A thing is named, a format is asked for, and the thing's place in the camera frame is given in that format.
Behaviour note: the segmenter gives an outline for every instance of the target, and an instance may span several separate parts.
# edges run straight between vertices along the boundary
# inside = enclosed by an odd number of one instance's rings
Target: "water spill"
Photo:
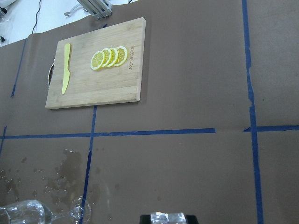
[[[57,177],[55,179],[47,179],[44,193],[50,193],[53,204],[64,203],[70,205],[74,199],[74,195],[82,194],[81,189],[84,184],[80,166],[82,164],[82,156],[79,152],[65,149],[63,151],[66,156],[62,160],[60,167],[55,167]]]
[[[19,201],[19,191],[17,189],[17,185],[14,182],[14,179],[11,179],[6,183],[6,190],[8,193],[13,191],[14,196],[15,196],[15,201],[16,202]]]
[[[101,169],[100,169],[99,167],[97,167],[97,168],[95,169],[95,173],[96,173],[96,174],[100,174],[100,172],[101,172]]]
[[[111,215],[111,214],[108,214],[108,215],[107,215],[107,219],[108,219],[108,221],[112,221],[112,219],[113,219],[112,215]]]
[[[100,200],[100,184],[94,183],[89,186],[88,201],[89,203],[96,203]]]
[[[32,192],[32,196],[33,196],[33,197],[36,197],[36,196],[37,196],[37,191],[36,191],[36,190],[34,190],[34,191]]]
[[[56,209],[55,209],[55,212],[56,212],[57,214],[59,214],[59,213],[63,213],[64,210],[61,209],[61,208],[56,208]]]
[[[5,172],[5,170],[1,170],[0,171],[0,180],[2,180],[4,178],[6,178],[6,172]]]
[[[26,160],[27,160],[27,157],[24,157],[24,158],[22,159],[21,163],[26,162]]]

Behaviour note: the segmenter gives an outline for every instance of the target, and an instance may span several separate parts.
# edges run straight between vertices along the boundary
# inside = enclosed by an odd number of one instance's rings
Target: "wooden cutting board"
[[[144,37],[145,19],[138,18],[59,41],[46,108],[139,101]],[[66,43],[71,44],[70,80],[65,94],[62,94]],[[90,68],[95,52],[118,46],[128,50],[128,58],[123,65],[96,71]]]

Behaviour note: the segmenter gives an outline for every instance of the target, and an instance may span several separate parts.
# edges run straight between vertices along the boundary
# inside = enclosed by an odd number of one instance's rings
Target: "yellow plastic knife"
[[[65,94],[66,88],[70,80],[70,71],[69,71],[70,53],[71,53],[71,44],[66,43],[64,46],[64,80],[62,83],[62,90],[61,90],[62,94]]]

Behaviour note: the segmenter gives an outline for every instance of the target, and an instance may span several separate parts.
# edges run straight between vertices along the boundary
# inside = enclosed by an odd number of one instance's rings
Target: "metal bracket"
[[[92,16],[98,20],[111,16],[111,3],[107,0],[77,0]]]

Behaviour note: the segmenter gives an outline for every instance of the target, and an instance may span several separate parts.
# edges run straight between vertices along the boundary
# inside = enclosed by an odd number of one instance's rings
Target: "blue tape line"
[[[258,126],[257,132],[281,132],[281,131],[299,131],[299,125],[281,125],[281,126]],[[244,129],[243,132],[251,132],[251,128]]]
[[[85,201],[86,201],[86,197],[87,197],[89,171],[90,171],[90,165],[91,165],[92,153],[93,153],[93,137],[94,137],[94,128],[95,128],[96,117],[97,117],[97,106],[94,106],[93,107],[92,129],[91,129],[90,142],[89,142],[89,152],[88,152],[85,182],[84,182],[84,191],[83,191],[83,198],[82,198],[82,208],[84,208],[84,206],[85,206]],[[84,216],[84,211],[83,211],[82,217],[80,218],[80,222],[79,222],[80,224],[83,223],[83,216]]]
[[[36,134],[36,135],[10,135],[10,136],[5,136],[6,139],[43,139],[43,138],[78,138],[78,137],[90,137],[90,133]]]
[[[4,144],[6,128],[7,128],[7,126],[4,127],[4,129],[3,129],[3,135],[1,137],[0,156],[1,156],[2,148],[3,148],[3,144]]]
[[[21,64],[22,64],[22,60],[23,60],[23,55],[24,55],[24,50],[25,50],[25,46],[26,46],[26,41],[27,41],[27,39],[25,39],[24,44],[23,44],[23,50],[22,50],[22,54],[21,54],[21,59],[20,59],[20,63],[19,63],[19,68],[18,68],[18,71],[17,71],[17,76],[15,77],[14,86],[13,86],[13,91],[12,91],[10,97],[14,97],[14,92],[15,92],[15,89],[16,89],[16,87],[17,87],[17,82],[18,82],[19,73],[20,73],[20,70],[21,70]]]
[[[254,168],[254,179],[255,179],[255,189],[256,189],[257,223],[263,224],[263,201],[262,201],[261,175],[260,175],[260,168],[258,162],[256,110],[254,104],[254,93],[253,93],[253,88],[250,79],[251,53],[250,53],[249,23],[248,23],[248,11],[247,11],[246,0],[242,0],[242,12],[243,12],[243,26],[244,26],[248,98],[251,101],[251,106],[249,108],[249,111],[250,111],[250,126],[251,126],[250,131],[251,131],[251,141],[252,141],[253,168]]]
[[[106,137],[106,136],[127,136],[127,135],[200,134],[200,133],[216,133],[216,129],[215,128],[202,128],[202,129],[110,132],[110,133],[102,132],[102,133],[94,133],[94,136],[95,137]]]
[[[126,135],[155,135],[155,134],[200,134],[200,133],[216,133],[215,128],[202,128],[202,129],[178,129],[178,130],[157,130],[157,131],[133,131],[133,132],[102,132],[94,133],[94,125],[92,126],[92,133],[75,133],[75,134],[33,134],[33,135],[8,135],[5,139],[46,139],[46,138],[82,138],[91,137],[93,144],[94,137],[105,136],[126,136]]]

